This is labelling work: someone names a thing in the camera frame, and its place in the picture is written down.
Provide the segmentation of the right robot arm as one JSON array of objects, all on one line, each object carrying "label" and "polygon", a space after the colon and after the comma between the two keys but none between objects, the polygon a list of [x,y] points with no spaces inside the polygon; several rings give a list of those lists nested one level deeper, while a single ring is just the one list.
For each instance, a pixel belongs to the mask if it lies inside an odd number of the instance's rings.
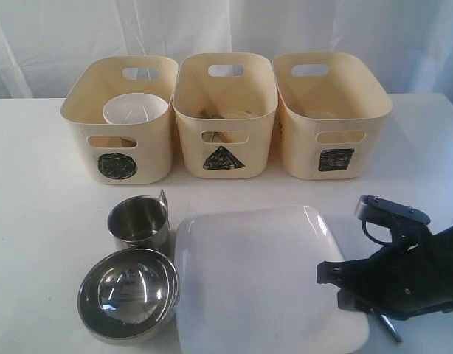
[{"label": "right robot arm", "polygon": [[317,283],[339,288],[340,309],[401,321],[453,311],[453,225],[432,234],[427,214],[374,195],[360,197],[355,216],[366,235],[371,223],[391,240],[368,258],[317,265]]}]

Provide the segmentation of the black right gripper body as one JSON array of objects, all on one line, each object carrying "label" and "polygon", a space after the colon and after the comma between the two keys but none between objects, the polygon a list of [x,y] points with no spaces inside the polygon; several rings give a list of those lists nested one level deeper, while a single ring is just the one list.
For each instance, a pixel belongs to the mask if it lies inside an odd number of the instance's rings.
[{"label": "black right gripper body", "polygon": [[453,311],[453,226],[436,235],[426,226],[367,259],[324,261],[317,283],[338,287],[342,310],[407,320]]}]

